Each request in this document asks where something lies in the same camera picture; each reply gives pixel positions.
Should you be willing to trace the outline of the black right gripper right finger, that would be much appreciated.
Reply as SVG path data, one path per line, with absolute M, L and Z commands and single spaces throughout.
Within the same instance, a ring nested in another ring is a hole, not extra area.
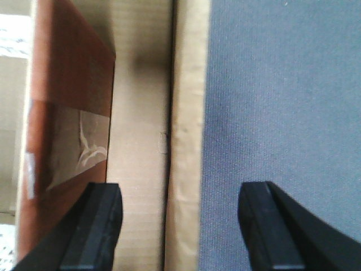
M 244 182 L 238 201 L 252 270 L 360 270 L 360 243 L 273 182 Z

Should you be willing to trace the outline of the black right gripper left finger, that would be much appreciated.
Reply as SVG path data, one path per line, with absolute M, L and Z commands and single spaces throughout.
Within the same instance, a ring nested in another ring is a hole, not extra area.
M 116 183 L 89 183 L 62 220 L 14 270 L 112 270 L 123 220 Z

